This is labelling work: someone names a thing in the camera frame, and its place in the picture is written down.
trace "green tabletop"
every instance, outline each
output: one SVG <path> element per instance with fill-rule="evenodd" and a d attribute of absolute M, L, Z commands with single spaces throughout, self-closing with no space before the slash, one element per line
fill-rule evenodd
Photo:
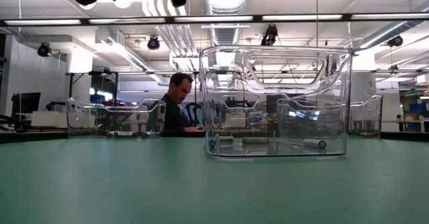
<path fill-rule="evenodd" d="M 0 145 L 0 223 L 429 223 L 429 144 L 216 160 L 204 139 Z"/>

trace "ceiling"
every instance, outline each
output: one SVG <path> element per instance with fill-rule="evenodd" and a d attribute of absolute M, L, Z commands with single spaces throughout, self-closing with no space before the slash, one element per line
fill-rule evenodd
<path fill-rule="evenodd" d="M 426 0 L 248 0 L 246 13 L 257 14 L 292 14 L 292 13 L 383 13 L 408 12 Z M 185 6 L 188 15 L 204 15 L 204 0 L 187 0 Z M 1 19 L 31 18 L 65 18 L 65 17 L 123 17 L 142 16 L 141 2 L 132 3 L 126 9 L 120 9 L 114 3 L 97 3 L 92 9 L 81 8 L 74 0 L 0 0 Z M 389 22 L 353 22 L 350 23 L 278 23 L 278 45 L 283 46 L 335 46 L 344 39 L 365 38 Z M 249 28 L 241 30 L 240 43 L 260 43 L 261 35 L 266 30 L 266 23 L 252 23 Z M 168 62 L 170 50 L 161 40 L 159 50 L 148 50 L 147 41 L 150 35 L 157 33 L 152 25 L 110 25 L 103 29 L 96 26 L 88 27 L 27 27 L 23 28 L 23 35 L 31 39 L 36 35 L 69 35 L 84 42 L 95 55 L 94 65 L 108 66 L 114 70 L 128 71 L 130 63 L 114 52 L 106 50 L 97 39 L 97 31 L 105 30 L 116 39 L 120 31 L 125 37 L 126 46 L 144 59 L 152 70 L 174 70 Z M 207 30 L 201 25 L 190 25 L 192 38 L 196 49 L 201 51 L 211 46 Z M 404 44 L 399 48 L 392 48 L 392 54 L 387 46 L 374 47 L 377 68 L 386 69 L 392 62 L 397 62 L 412 56 L 429 51 L 429 23 L 424 22 L 410 31 L 401 34 Z M 417 62 L 407 68 L 421 68 L 427 61 Z M 402 76 L 405 80 L 415 74 Z M 377 77 L 389 77 L 388 74 L 379 74 Z M 148 77 L 134 78 L 134 80 L 151 80 Z"/>

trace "computer monitor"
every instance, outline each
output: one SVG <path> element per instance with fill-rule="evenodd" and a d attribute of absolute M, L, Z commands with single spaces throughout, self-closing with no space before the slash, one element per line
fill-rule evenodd
<path fill-rule="evenodd" d="M 40 93 L 16 93 L 12 96 L 12 115 L 19 119 L 17 113 L 33 113 L 39 109 Z"/>

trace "ventilation duct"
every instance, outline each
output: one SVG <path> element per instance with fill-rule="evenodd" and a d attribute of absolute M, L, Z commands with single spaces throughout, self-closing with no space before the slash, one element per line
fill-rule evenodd
<path fill-rule="evenodd" d="M 209 15 L 243 14 L 247 0 L 205 0 Z M 239 41 L 240 29 L 210 29 L 210 39 L 215 46 L 227 46 Z"/>
<path fill-rule="evenodd" d="M 414 8 L 412 12 L 429 12 L 429 0 Z M 384 43 L 423 22 L 424 21 L 402 21 L 390 23 L 374 34 L 371 34 L 370 36 L 361 40 L 359 42 L 359 48 L 360 50 L 363 50 L 378 46 L 379 44 Z"/>

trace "clear plastic bin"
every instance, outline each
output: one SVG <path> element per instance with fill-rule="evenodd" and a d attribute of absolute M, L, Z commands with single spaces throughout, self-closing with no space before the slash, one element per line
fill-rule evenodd
<path fill-rule="evenodd" d="M 200 53 L 206 151 L 213 156 L 346 153 L 348 50 L 218 46 Z"/>
<path fill-rule="evenodd" d="M 144 99 L 135 106 L 104 106 L 67 99 L 68 137 L 160 136 L 164 128 L 166 103 Z"/>
<path fill-rule="evenodd" d="M 374 95 L 364 102 L 350 104 L 349 135 L 380 138 L 383 96 Z"/>

